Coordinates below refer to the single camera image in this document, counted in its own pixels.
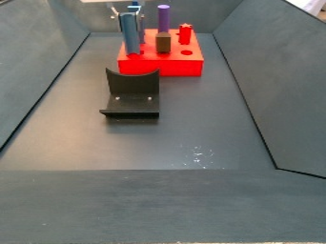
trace gray wall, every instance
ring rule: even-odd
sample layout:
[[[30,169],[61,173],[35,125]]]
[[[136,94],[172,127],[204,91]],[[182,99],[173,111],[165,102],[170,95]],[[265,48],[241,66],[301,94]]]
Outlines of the gray wall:
[[[245,0],[214,35],[279,167],[326,176],[325,23]]]
[[[0,6],[0,149],[89,31],[55,0]]]
[[[93,32],[118,31],[113,12],[105,3],[83,4],[79,0],[59,0]],[[148,28],[157,28],[157,6],[172,5],[172,27],[185,22],[194,25],[197,32],[213,32],[242,0],[156,0],[148,2]],[[118,11],[126,11],[128,3],[117,3]]]

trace gray floor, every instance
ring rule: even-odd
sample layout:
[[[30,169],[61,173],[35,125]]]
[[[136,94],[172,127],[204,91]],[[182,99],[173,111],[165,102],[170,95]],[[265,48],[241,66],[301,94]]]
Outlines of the gray floor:
[[[0,154],[0,170],[273,170],[212,34],[202,77],[161,79],[161,118],[108,120],[105,68],[122,36],[96,33]]]
[[[325,180],[275,170],[200,39],[204,77],[162,79],[157,122],[98,112],[122,37],[89,39],[2,152],[0,243],[326,241]]]

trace red block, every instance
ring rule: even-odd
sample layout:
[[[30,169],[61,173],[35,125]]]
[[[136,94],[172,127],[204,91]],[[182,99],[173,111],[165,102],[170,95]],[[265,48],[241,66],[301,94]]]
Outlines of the red block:
[[[178,30],[170,30],[172,52],[158,53],[156,35],[158,30],[146,30],[146,44],[141,45],[142,54],[126,55],[122,43],[118,63],[121,73],[144,74],[161,69],[161,76],[201,76],[205,58],[197,38],[192,33],[189,45],[178,43]]]

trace red pegboard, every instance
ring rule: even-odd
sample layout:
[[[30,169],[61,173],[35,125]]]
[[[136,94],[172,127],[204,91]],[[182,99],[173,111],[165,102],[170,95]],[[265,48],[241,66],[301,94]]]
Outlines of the red pegboard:
[[[170,30],[172,52],[157,53],[156,35],[158,30],[146,30],[146,44],[141,45],[142,54],[126,55],[125,44],[118,56],[121,73],[144,74],[161,69],[161,76],[201,76],[205,58],[194,31],[189,45],[178,43],[180,30]]]

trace brown cube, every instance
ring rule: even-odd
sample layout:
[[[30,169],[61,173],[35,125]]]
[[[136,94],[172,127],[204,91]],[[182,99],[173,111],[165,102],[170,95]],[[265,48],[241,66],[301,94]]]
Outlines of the brown cube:
[[[157,51],[166,53],[172,51],[172,35],[168,32],[160,32],[157,38]]]

